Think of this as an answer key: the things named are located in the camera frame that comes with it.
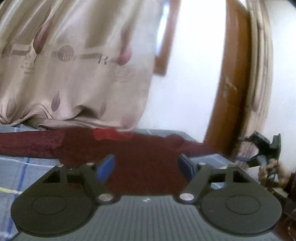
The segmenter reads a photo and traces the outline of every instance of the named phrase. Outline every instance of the red cloth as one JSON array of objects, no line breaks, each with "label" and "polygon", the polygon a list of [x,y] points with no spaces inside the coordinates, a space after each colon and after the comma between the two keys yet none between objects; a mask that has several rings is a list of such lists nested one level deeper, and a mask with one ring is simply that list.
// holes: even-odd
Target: red cloth
[{"label": "red cloth", "polygon": [[83,128],[0,133],[0,154],[59,158],[66,168],[114,154],[115,169],[105,186],[117,195],[179,194],[187,185],[178,170],[180,153],[200,156],[213,151],[178,135],[163,138]]}]

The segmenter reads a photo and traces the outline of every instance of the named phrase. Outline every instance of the gray surface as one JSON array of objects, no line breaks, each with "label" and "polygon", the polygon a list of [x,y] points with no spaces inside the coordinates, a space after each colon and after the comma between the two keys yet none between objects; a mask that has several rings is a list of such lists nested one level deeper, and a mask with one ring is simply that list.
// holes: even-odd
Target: gray surface
[{"label": "gray surface", "polygon": [[14,241],[278,241],[273,233],[236,237],[207,224],[192,205],[171,196],[123,196],[114,205],[100,207],[82,228],[60,237],[40,238],[24,233]]},{"label": "gray surface", "polygon": [[[201,156],[201,157],[194,157],[190,158],[193,163],[200,163],[200,162],[205,162],[207,164],[212,165],[213,167],[216,168],[221,168],[225,167],[229,164],[233,164],[233,162],[227,160],[226,158],[220,156],[219,154],[212,154],[212,155],[207,155],[207,156]],[[224,186],[224,183],[212,183],[211,187],[213,189],[219,189]]]}]

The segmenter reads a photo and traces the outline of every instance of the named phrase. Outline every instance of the silver rivet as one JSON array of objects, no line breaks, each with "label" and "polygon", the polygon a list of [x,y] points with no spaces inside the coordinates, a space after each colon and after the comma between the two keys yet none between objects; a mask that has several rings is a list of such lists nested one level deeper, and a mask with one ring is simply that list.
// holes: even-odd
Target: silver rivet
[{"label": "silver rivet", "polygon": [[180,199],[183,201],[191,201],[194,199],[194,195],[191,193],[182,193]]},{"label": "silver rivet", "polygon": [[98,199],[102,202],[109,202],[113,199],[113,195],[109,193],[103,193],[100,196],[98,196]]}]

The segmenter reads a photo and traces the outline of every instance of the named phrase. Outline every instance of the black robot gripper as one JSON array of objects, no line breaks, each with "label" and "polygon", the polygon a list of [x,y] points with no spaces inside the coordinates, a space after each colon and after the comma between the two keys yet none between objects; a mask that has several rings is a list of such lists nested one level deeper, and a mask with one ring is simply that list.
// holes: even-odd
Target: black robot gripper
[{"label": "black robot gripper", "polygon": [[[180,161],[190,164],[184,155]],[[51,169],[13,202],[17,229],[32,236],[61,236],[83,227],[100,206],[115,204],[120,197],[104,187],[97,169],[96,164]],[[243,170],[201,163],[193,171],[176,202],[193,205],[210,225],[234,235],[256,236],[275,227],[281,216],[279,201]],[[210,190],[217,182],[224,187]]]}]

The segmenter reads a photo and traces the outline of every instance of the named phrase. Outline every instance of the beige curtain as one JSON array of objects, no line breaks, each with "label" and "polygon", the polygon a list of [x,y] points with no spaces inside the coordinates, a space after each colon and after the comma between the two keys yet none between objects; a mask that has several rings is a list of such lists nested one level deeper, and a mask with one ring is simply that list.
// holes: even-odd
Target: beige curtain
[{"label": "beige curtain", "polygon": [[[264,0],[247,0],[251,19],[252,61],[244,120],[240,136],[262,132],[267,117],[273,78],[273,47],[269,17]],[[252,157],[257,148],[238,143],[234,156]]]},{"label": "beige curtain", "polygon": [[0,124],[136,127],[161,11],[159,0],[6,0],[0,6]]}]

